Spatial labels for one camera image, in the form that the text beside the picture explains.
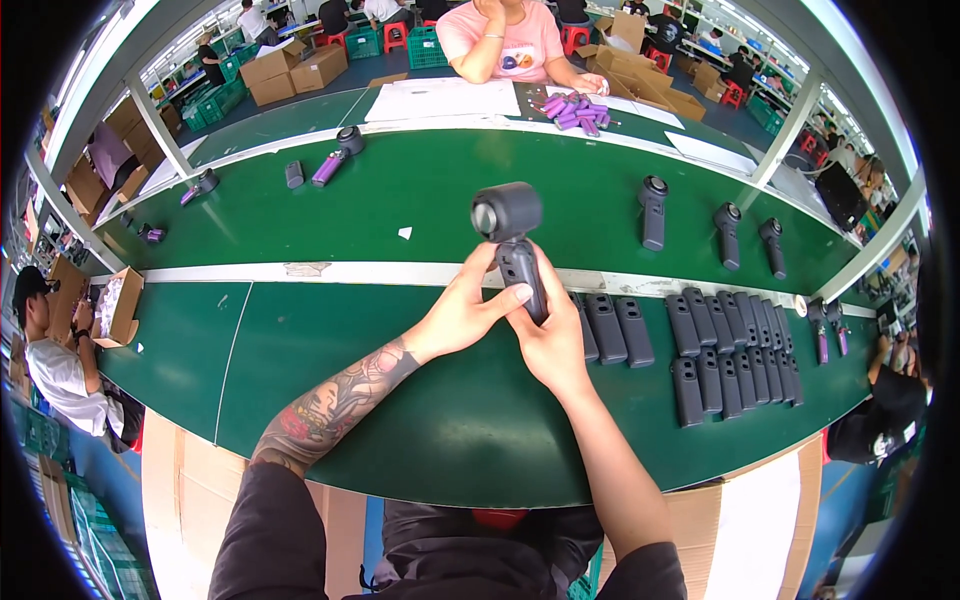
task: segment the white t-shirt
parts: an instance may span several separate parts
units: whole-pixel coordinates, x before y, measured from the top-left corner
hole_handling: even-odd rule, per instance
[[[363,5],[363,14],[367,18],[382,23],[394,16],[400,10],[400,5],[394,0],[366,0]]]
[[[123,407],[101,391],[86,392],[80,356],[50,339],[31,342],[25,349],[30,378],[50,404],[83,431],[102,436],[110,427],[123,434]]]
[[[246,11],[237,18],[237,24],[243,28],[247,35],[251,39],[256,39],[257,36],[262,34],[270,25],[267,24],[267,19],[264,18],[263,13],[260,12],[260,9],[253,7],[249,11]]]

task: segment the black sleeve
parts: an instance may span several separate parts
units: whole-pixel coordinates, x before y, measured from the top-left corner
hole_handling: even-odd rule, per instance
[[[613,568],[596,600],[686,600],[677,546],[670,541],[642,546]]]
[[[208,600],[322,598],[324,523],[303,480],[281,465],[243,474]]]

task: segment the forearm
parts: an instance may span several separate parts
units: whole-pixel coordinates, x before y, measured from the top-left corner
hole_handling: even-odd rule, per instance
[[[493,68],[503,51],[503,37],[507,32],[506,21],[487,21],[480,40],[460,60],[453,64],[457,74],[472,84],[484,84],[493,75]]]
[[[80,364],[84,366],[84,384],[86,392],[93,394],[100,389],[100,372],[97,371],[97,359],[93,354],[93,340],[85,335],[80,338],[78,353]]]
[[[593,505],[616,558],[623,560],[650,543],[672,541],[663,494],[592,387],[557,398],[570,419]]]
[[[286,466],[299,476],[340,442],[407,375],[430,357],[408,334],[333,375],[280,411],[253,450],[252,463]]]

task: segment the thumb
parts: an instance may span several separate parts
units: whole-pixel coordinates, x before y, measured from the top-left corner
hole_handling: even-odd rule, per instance
[[[517,283],[503,290],[491,300],[484,302],[483,308],[492,321],[507,315],[528,301],[534,295],[529,283]]]

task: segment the fingernail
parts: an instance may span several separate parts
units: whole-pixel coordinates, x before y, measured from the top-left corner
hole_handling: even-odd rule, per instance
[[[534,289],[530,287],[529,283],[519,283],[514,290],[514,295],[516,296],[517,300],[526,302],[533,297]]]

